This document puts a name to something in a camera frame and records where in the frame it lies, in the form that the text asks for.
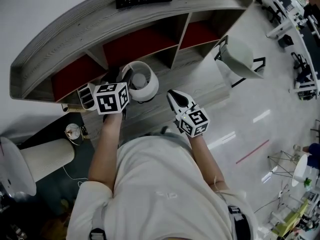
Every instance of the white floor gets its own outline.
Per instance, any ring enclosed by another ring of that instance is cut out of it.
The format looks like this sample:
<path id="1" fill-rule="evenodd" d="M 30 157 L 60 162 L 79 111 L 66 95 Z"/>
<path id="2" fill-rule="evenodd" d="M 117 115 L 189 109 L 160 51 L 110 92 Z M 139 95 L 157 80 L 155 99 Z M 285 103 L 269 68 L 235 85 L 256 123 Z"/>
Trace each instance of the white floor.
<path id="1" fill-rule="evenodd" d="M 307 146 L 315 141 L 310 128 L 315 125 L 315 119 L 320 118 L 320 100 L 301 101 L 297 94 L 289 93 L 295 78 L 291 51 L 300 47 L 284 50 L 276 40 L 267 38 L 266 33 L 273 26 L 265 13 L 259 5 L 253 4 L 229 32 L 230 36 L 246 42 L 255 58 L 266 57 L 264 79 L 245 80 L 230 90 L 230 99 L 224 105 L 207 109 L 211 123 L 204 134 L 227 184 L 230 188 L 246 191 L 253 211 L 275 200 L 281 185 L 289 184 L 290 191 L 284 200 L 289 194 L 297 198 L 303 195 L 303 186 L 291 187 L 291 179 L 287 177 L 272 175 L 264 184 L 262 178 L 270 171 L 269 155 L 280 150 L 293 154 L 294 144 Z M 297 33 L 294 29 L 287 34 L 295 41 Z M 310 173 L 314 178 L 316 171 L 307 167 L 306 175 Z M 259 210 L 256 213 L 259 224 L 266 223 L 270 212 L 277 211 L 277 207 L 276 201 Z"/>

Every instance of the red line on floor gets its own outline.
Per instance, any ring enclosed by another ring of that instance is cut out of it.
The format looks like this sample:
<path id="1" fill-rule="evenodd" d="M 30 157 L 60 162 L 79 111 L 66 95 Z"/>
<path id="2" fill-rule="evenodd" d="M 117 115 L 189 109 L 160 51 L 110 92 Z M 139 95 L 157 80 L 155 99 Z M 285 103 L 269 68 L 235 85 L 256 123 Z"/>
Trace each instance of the red line on floor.
<path id="1" fill-rule="evenodd" d="M 256 152 L 258 149 L 260 149 L 264 144 L 266 144 L 267 142 L 269 142 L 269 139 L 266 140 L 264 143 L 262 143 L 260 146 L 258 146 L 256 149 L 252 150 L 249 154 L 247 154 L 246 156 L 242 157 L 239 161 L 237 161 L 235 164 L 239 164 L 242 160 L 246 159 L 248 156 L 250 156 L 252 153 Z"/>

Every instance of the cable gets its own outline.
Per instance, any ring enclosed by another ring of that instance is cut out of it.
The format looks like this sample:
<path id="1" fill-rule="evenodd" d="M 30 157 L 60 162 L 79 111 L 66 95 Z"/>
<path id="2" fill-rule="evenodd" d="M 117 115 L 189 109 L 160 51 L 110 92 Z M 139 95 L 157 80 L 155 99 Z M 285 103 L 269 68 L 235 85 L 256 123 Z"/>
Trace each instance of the cable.
<path id="1" fill-rule="evenodd" d="M 276 200 L 273 200 L 273 201 L 271 201 L 271 202 L 268 202 L 267 204 L 265 204 L 264 206 L 262 206 L 262 207 L 260 207 L 258 210 L 256 210 L 256 211 L 254 212 L 254 214 L 255 214 L 257 211 L 261 210 L 263 207 L 266 207 L 267 205 L 270 205 L 271 203 L 273 203 L 273 202 L 275 202 L 275 201 L 278 201 L 278 200 L 279 200 L 279 198 L 277 198 Z"/>
<path id="2" fill-rule="evenodd" d="M 66 171 L 66 168 L 64 167 L 64 166 L 62 166 L 62 168 L 64 169 L 64 172 L 65 172 L 65 174 L 71 179 L 71 180 L 74 180 L 74 181 L 76 181 L 76 180 L 88 180 L 88 178 L 72 178 L 68 173 L 67 173 L 67 171 Z M 80 185 L 82 184 L 82 183 L 84 183 L 83 181 L 78 181 L 78 187 L 80 188 Z"/>
<path id="3" fill-rule="evenodd" d="M 228 202 L 225 199 L 224 195 L 220 192 L 220 189 L 217 187 L 216 181 L 217 181 L 217 175 L 214 177 L 214 182 L 213 182 L 214 186 L 215 186 L 216 190 L 218 190 L 218 192 L 219 192 L 220 196 L 222 197 L 222 199 L 224 200 L 224 202 L 228 205 Z"/>

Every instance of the white chair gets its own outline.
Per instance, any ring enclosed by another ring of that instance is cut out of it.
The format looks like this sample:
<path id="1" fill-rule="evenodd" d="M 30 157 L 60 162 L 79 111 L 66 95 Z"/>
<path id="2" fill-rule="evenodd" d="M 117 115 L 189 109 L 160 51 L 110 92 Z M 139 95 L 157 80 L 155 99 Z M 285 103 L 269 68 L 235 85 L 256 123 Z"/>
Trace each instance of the white chair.
<path id="1" fill-rule="evenodd" d="M 219 52 L 214 60 L 222 61 L 231 71 L 242 79 L 234 83 L 235 87 L 245 79 L 263 79 L 262 70 L 266 66 L 266 57 L 254 59 L 252 50 L 246 43 L 226 35 L 219 43 Z M 255 62 L 262 62 L 256 69 L 252 69 Z"/>

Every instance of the red shelf compartment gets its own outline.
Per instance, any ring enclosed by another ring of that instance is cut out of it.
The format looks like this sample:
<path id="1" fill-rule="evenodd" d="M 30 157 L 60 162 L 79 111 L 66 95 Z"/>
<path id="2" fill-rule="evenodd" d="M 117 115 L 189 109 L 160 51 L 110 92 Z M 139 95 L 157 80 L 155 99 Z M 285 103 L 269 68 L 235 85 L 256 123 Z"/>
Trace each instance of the red shelf compartment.
<path id="1" fill-rule="evenodd" d="M 88 55 L 78 58 L 51 78 L 54 100 L 58 102 L 106 73 L 107 71 Z"/>
<path id="2" fill-rule="evenodd" d="M 220 38 L 206 20 L 189 23 L 186 28 L 180 50 L 213 42 Z"/>
<path id="3" fill-rule="evenodd" d="M 149 26 L 103 45 L 109 67 L 120 67 L 178 43 L 162 32 L 157 25 Z"/>

